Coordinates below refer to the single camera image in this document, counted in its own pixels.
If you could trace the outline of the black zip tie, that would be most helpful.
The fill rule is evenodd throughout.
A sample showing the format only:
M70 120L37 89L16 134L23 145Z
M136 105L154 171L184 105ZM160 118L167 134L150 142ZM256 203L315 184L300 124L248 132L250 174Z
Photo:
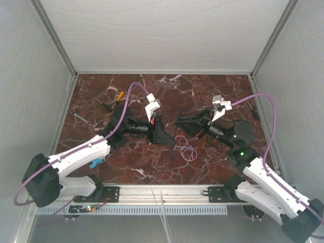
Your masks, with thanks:
M175 131L174 131L174 138L177 136L177 130L178 130L178 127L176 126Z

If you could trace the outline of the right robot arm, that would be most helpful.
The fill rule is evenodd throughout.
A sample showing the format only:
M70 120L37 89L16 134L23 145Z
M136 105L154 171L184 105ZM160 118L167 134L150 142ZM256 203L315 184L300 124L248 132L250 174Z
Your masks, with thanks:
M227 128L214 120L214 111L206 108L196 116L180 117L176 121L192 138L209 136L229 147L226 153L230 163L252 179L262 190L240 176L232 177L224 188L225 198L246 201L260 209L280 226L293 242L306 242L321 224L323 203L299 193L250 146L255 136L252 126L239 120Z

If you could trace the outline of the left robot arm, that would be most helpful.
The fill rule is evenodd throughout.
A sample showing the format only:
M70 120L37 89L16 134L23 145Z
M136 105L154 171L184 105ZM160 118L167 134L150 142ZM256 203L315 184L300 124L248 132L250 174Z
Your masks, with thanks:
M175 139L165 129L161 116L153 114L149 121L139 120L129 107L118 106L107 127L89 141L60 154L35 155L22 183L37 207L50 205L61 197L88 197L99 201L104 186L94 175L70 177L76 169L119 150L127 143L126 134L146 137L148 144L174 145Z

